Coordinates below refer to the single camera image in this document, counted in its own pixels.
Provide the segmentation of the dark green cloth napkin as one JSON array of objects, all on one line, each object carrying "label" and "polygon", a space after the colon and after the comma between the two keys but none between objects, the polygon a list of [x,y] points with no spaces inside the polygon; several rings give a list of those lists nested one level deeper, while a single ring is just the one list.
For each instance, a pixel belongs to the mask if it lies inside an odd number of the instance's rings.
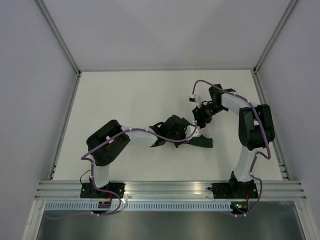
[{"label": "dark green cloth napkin", "polygon": [[191,145],[200,148],[213,148],[213,139],[206,138],[202,134],[197,137],[192,137],[191,139],[183,142],[174,143],[175,147],[178,148],[180,145]]}]

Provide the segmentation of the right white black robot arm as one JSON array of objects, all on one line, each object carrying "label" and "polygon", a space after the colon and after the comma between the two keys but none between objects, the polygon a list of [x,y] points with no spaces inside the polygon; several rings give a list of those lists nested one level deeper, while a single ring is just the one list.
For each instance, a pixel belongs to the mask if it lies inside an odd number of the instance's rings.
[{"label": "right white black robot arm", "polygon": [[[210,85],[210,101],[200,101],[195,94],[198,83]],[[192,110],[194,120],[202,129],[212,117],[222,111],[232,111],[238,116],[238,138],[242,145],[236,168],[231,172],[226,189],[229,194],[239,198],[256,188],[252,171],[258,155],[271,158],[269,143],[275,139],[275,129],[270,106],[254,104],[239,95],[234,89],[222,89],[220,84],[197,80],[193,85],[190,102],[195,103]]]}]

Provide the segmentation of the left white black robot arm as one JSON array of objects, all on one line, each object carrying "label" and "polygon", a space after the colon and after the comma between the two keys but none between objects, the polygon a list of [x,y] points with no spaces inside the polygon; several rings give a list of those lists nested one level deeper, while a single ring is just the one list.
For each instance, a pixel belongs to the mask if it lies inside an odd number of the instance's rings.
[{"label": "left white black robot arm", "polygon": [[86,140],[88,153],[82,159],[92,164],[92,193],[98,198],[108,195],[110,165],[126,147],[154,148],[167,142],[179,145],[188,142],[196,134],[197,123],[190,123],[177,115],[146,128],[130,128],[115,119],[110,120]]}]

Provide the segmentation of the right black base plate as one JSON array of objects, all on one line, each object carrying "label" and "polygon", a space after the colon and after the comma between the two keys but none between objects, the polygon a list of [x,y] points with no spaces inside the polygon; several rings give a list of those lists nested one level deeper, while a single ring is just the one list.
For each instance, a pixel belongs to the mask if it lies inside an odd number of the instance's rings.
[{"label": "right black base plate", "polygon": [[231,186],[227,182],[213,183],[211,191],[214,199],[257,199],[259,196],[255,183]]}]

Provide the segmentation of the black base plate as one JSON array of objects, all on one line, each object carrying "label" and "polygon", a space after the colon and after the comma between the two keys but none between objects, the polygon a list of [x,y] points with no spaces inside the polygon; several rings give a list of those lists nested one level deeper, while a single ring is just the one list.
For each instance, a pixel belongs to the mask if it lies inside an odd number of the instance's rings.
[{"label": "black base plate", "polygon": [[213,183],[211,191],[214,199],[257,199],[259,196],[255,183],[231,186],[227,182]]},{"label": "black base plate", "polygon": [[123,182],[111,182],[100,190],[94,188],[91,182],[83,183],[80,191],[81,199],[121,199],[125,193],[125,184]]}]

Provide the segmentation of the aluminium rail beam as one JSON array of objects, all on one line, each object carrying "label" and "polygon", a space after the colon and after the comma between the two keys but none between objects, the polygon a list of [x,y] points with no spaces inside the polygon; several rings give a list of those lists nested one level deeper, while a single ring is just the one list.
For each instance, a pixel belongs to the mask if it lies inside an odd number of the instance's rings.
[{"label": "aluminium rail beam", "polygon": [[[121,191],[125,200],[132,201],[241,201],[240,198],[223,194],[217,198],[219,190],[209,190],[215,184],[212,181],[125,181]],[[267,180],[256,183],[258,194],[262,191],[261,201],[305,201],[303,186],[295,180]],[[82,185],[78,181],[41,181],[34,194],[36,200],[80,200]]]}]

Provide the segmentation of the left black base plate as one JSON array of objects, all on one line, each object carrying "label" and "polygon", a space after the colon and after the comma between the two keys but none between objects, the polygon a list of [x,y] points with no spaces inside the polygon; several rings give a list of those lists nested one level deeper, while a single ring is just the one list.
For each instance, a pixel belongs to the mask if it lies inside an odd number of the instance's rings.
[{"label": "left black base plate", "polygon": [[91,182],[83,183],[80,191],[81,199],[121,199],[125,193],[125,184],[123,182],[111,182],[100,190],[94,188]]}]

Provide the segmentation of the right aluminium frame post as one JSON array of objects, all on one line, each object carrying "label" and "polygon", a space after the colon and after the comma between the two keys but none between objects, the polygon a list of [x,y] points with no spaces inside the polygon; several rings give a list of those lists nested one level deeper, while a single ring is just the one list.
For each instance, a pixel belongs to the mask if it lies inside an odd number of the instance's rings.
[{"label": "right aluminium frame post", "polygon": [[287,7],[285,8],[283,14],[281,15],[280,20],[278,21],[275,29],[273,30],[269,40],[267,41],[267,44],[265,45],[260,57],[258,58],[256,64],[252,68],[252,73],[257,74],[259,69],[262,67],[262,64],[264,63],[267,55],[269,54],[270,50],[272,49],[273,45],[276,43],[276,40],[278,39],[279,35],[281,34],[283,28],[285,27],[287,21],[291,17],[293,11],[295,10],[297,4],[299,3],[299,0],[290,0]]}]

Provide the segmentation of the aluminium frame post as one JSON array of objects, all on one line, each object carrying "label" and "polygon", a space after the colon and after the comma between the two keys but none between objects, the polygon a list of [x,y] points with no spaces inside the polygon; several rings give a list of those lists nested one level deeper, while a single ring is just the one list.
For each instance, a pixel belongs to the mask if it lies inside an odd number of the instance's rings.
[{"label": "aluminium frame post", "polygon": [[281,34],[283,28],[285,27],[287,21],[291,17],[293,11],[295,10],[297,4],[299,3],[299,0],[290,0],[287,7],[285,8],[283,14],[281,15],[280,20],[278,21],[275,29],[273,30],[269,40],[267,41],[267,44],[265,45],[260,57],[258,58],[256,64],[252,68],[252,73],[257,74],[259,69],[262,67],[262,64],[264,63],[267,55],[269,54],[270,50],[272,49],[273,45],[276,43],[276,40],[278,39],[279,35]]},{"label": "aluminium frame post", "polygon": [[72,67],[73,71],[77,76],[81,74],[81,70],[79,69],[76,61],[74,60],[72,53],[70,52],[61,32],[59,31],[48,7],[46,6],[43,0],[34,0],[33,1],[37,6],[38,10],[40,11],[42,17],[44,18],[46,24],[48,25],[50,31],[52,32],[53,36],[55,37],[60,49],[62,50],[64,56],[66,57],[68,63]]}]

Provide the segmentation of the left aluminium frame post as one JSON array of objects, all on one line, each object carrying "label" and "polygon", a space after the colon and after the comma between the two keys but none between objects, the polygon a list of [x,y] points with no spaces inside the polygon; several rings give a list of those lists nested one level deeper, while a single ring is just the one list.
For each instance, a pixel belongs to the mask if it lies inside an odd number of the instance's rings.
[{"label": "left aluminium frame post", "polygon": [[73,71],[77,76],[81,74],[81,70],[79,69],[76,61],[74,60],[72,53],[70,52],[61,32],[59,31],[48,7],[46,6],[43,0],[34,0],[33,1],[37,6],[38,10],[40,11],[42,17],[44,18],[46,24],[48,25],[50,31],[52,32],[53,36],[55,37],[60,49],[62,50],[64,56],[66,57],[68,63],[72,67]]}]

